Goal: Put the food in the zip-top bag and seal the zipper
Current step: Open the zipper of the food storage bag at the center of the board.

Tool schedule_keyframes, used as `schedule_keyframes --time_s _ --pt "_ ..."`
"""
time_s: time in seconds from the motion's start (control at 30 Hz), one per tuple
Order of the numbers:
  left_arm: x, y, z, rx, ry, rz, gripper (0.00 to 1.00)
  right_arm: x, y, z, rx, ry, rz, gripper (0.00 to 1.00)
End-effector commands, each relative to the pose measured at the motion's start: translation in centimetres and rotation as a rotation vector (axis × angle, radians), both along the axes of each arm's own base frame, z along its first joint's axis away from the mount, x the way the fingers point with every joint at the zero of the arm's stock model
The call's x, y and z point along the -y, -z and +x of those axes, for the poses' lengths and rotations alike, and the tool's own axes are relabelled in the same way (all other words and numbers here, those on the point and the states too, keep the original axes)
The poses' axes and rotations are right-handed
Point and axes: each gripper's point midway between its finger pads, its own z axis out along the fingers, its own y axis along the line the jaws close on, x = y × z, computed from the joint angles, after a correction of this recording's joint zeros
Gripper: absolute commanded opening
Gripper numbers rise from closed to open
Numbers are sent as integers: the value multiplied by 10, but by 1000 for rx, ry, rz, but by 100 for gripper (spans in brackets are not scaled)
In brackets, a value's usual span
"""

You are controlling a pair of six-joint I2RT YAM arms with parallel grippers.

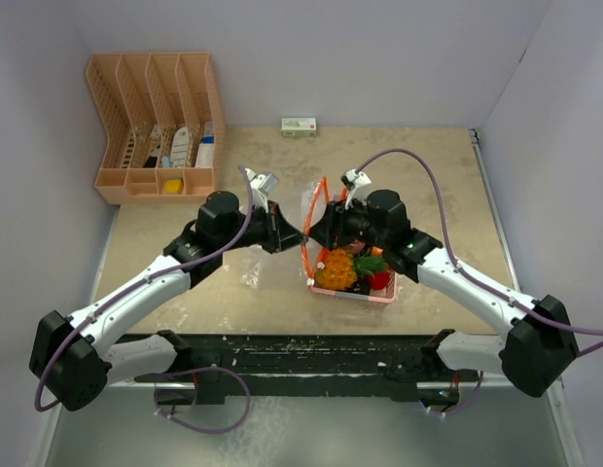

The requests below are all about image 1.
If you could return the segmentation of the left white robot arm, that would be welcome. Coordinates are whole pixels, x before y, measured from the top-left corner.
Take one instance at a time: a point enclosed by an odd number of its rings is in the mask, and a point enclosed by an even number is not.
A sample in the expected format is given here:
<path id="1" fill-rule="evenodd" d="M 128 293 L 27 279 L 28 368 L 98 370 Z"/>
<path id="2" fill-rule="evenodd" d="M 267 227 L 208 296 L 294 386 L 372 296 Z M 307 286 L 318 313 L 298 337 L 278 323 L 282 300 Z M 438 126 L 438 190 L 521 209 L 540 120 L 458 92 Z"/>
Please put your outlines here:
<path id="1" fill-rule="evenodd" d="M 241 211 L 236 195 L 211 194 L 181 234 L 126 284 L 68 316 L 53 310 L 40 319 L 29 361 L 38 379 L 35 410 L 42 413 L 60 404 L 76 411 L 93 401 L 110 382 L 114 365 L 106 354 L 116 341 L 211 275 L 227 251 L 258 245 L 273 254 L 306 241 L 275 201 L 251 200 Z"/>

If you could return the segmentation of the red yellow mango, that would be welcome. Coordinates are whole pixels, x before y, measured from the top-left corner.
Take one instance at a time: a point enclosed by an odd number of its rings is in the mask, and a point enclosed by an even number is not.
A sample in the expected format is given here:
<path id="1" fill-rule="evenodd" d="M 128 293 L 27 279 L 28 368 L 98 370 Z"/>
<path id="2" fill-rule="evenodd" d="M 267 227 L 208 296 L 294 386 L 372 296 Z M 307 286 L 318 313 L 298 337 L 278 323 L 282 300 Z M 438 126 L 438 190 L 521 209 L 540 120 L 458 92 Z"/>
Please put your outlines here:
<path id="1" fill-rule="evenodd" d="M 374 274 L 367 276 L 367 281 L 374 291 L 385 289 L 389 285 L 390 279 L 391 272 L 388 270 L 377 271 Z"/>

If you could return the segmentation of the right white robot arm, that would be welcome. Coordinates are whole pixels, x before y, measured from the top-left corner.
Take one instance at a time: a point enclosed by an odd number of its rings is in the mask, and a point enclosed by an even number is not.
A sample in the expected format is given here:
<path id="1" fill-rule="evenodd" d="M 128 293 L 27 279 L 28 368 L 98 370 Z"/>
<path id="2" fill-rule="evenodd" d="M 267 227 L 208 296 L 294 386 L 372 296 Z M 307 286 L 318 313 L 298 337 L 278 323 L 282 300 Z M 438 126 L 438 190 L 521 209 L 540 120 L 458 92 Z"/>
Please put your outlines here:
<path id="1" fill-rule="evenodd" d="M 562 301 L 506 288 L 458 260 L 446 245 L 411 225 L 394 191 L 377 190 L 364 201 L 332 200 L 308 233 L 330 249 L 354 241 L 381 249 L 395 273 L 444 294 L 493 329 L 489 336 L 441 332 L 422 359 L 433 380 L 473 370 L 502 375 L 522 393 L 540 397 L 578 357 Z"/>

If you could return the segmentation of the orange toy pineapple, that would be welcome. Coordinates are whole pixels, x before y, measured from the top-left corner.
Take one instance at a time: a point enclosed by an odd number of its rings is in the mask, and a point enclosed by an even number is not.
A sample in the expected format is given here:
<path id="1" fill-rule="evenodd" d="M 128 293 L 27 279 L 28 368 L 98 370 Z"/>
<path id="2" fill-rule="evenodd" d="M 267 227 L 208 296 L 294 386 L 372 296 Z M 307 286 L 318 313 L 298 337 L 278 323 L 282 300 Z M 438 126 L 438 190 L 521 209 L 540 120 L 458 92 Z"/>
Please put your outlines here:
<path id="1" fill-rule="evenodd" d="M 367 281 L 367 276 L 377 271 L 388 270 L 383 257 L 371 253 L 369 256 L 355 256 L 352 251 L 339 248 L 328 250 L 314 273 L 314 285 L 326 290 L 343 292 L 353 289 L 356 284 Z"/>

